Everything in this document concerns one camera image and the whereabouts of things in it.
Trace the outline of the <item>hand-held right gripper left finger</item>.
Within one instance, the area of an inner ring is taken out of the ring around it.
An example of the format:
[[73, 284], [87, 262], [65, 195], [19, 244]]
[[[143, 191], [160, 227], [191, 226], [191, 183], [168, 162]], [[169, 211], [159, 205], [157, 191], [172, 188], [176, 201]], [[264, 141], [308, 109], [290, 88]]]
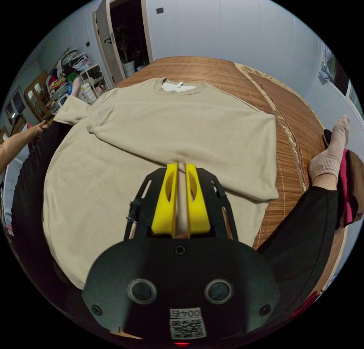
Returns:
[[151, 230], [154, 235], [168, 235], [171, 238], [175, 237], [177, 188], [178, 164], [168, 164], [165, 169], [151, 225]]

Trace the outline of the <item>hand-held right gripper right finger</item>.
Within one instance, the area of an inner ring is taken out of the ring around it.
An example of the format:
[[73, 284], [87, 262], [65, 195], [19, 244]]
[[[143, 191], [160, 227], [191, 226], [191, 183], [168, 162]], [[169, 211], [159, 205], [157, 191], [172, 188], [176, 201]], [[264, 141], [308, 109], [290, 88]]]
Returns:
[[185, 165], [187, 194], [188, 237], [206, 235], [210, 232], [210, 222], [196, 166]]

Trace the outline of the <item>person's left hand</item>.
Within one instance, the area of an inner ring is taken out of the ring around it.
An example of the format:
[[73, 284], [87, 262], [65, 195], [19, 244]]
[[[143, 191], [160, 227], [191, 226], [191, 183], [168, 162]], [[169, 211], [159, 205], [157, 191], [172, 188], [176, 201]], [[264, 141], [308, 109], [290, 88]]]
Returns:
[[45, 120], [32, 126], [31, 127], [32, 137], [33, 138], [40, 137], [48, 129], [48, 127], [49, 127], [49, 125]]

